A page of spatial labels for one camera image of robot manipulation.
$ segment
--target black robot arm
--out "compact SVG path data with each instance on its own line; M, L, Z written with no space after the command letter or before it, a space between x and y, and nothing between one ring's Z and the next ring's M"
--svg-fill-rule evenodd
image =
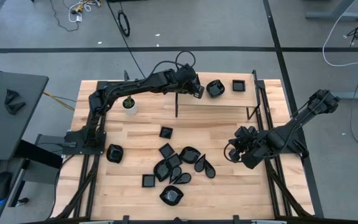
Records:
M188 64L176 72L172 69L151 74L142 80L108 83L104 88L96 90L89 96L89 115L86 126L79 131L70 132L65 136L66 142L77 142L76 148L84 154L103 152L105 134L98 130L101 117L112 108L114 102L122 97L143 92L152 93L183 93L196 98L203 96L204 87L194 69Z
M241 126L234 134L236 138L229 140L228 145L234 146L229 152L230 161L238 162L241 158L248 168L253 169L262 160L278 156L286 149L308 157L307 148L297 138L293 138L294 133L317 114L334 112L339 100L329 90L318 90L306 102L307 107L286 125L270 131L257 131L253 126L248 129Z

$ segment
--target gray floor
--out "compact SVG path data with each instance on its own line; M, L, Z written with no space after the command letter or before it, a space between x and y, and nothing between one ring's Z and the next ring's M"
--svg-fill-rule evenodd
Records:
M52 0L64 26L67 10ZM330 10L338 1L270 0L282 47L321 47L333 22L308 21L306 11ZM262 1L149 0L122 4L131 23L132 47L248 46L273 47ZM118 4L111 4L114 12ZM351 11L358 12L358 1ZM357 23L339 23L329 47L347 47L344 34ZM80 29L67 33L57 26L48 0L7 0L0 12L0 48L124 47L106 5L85 12ZM281 78L275 52L194 52L196 70L206 72L258 71L259 78ZM145 73L161 60L173 60L177 52L136 52ZM302 105L319 88L353 91L358 65L334 68L321 53L284 53L296 103ZM334 63L358 60L358 53L327 53ZM140 78L128 53L0 54L0 70L50 77L47 91L76 98L81 80ZM350 101L342 101L334 114L321 115L304 130L325 217L358 220L358 145L349 130ZM24 139L34 142L37 133L63 136L73 113L42 97ZM353 128L358 137L358 102ZM6 209L0 223L20 223L46 218L52 206L53 186L28 184L23 191L28 205Z

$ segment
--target yellow cable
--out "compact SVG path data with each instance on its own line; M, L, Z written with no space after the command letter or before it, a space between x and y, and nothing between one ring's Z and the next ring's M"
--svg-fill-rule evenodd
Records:
M51 95L48 92L44 92L45 95L51 97L52 99L56 100L56 102L58 102L59 104L61 104L62 106L64 106L65 108L74 111L74 108L72 108L71 106L68 106L67 104L65 104L64 102L62 102L61 100L57 99L56 97L54 97L53 95Z

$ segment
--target wooden tabletop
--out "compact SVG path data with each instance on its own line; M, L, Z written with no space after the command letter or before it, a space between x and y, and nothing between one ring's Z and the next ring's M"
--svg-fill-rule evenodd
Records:
M253 108L257 106L253 74L216 72L198 72L197 74L201 85L205 87L203 97L197 99L189 94L180 94L178 96L179 105L248 106ZM224 93L212 99L206 91L206 86L213 80L221 81L224 85ZM244 80L246 83L246 91L233 91L233 80Z
M88 96L95 91L96 84L97 81L82 81L73 130L85 125ZM265 84L274 125L283 125L290 117L282 84L280 80L265 80ZM255 117L247 120L244 107L181 105L175 118L173 93L165 96L142 93L132 97L139 107L137 114L124 113L123 98L118 99L107 114L106 147L112 143L121 145L124 157L120 164L108 162L105 155L101 157L92 220L122 220L124 215L129 215L131 220L173 220L175 217L228 220L233 215L239 215L240 219L273 218L263 162L248 169L242 163L228 162L223 156L223 147L239 126L257 126ZM173 128L171 139L158 136L161 126ZM156 179L156 187L142 188L142 174L153 174L154 165L163 159L158 148L167 142L177 153L185 146L197 148L216 169L216 177L209 179L204 172L196 173L194 165L182 164L182 171L190 173L192 179L188 184L177 185L185 196L173 207L159 198L169 180L159 182ZM300 158L294 154L282 154L281 158L288 189L306 211L314 213ZM83 156L75 156L63 167L53 215L62 211L77 190L82 160ZM277 192L284 214L278 188ZM85 213L86 201L87 194L81 214Z

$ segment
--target white pot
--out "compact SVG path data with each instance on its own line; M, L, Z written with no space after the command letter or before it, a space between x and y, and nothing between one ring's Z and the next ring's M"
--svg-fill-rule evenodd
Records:
M122 108L124 108L124 111L125 111L125 114L128 114L128 115L135 115L136 112L137 112L137 104L136 104L136 101L135 101L135 105L129 109L125 108L124 107L124 103L121 103L121 106Z

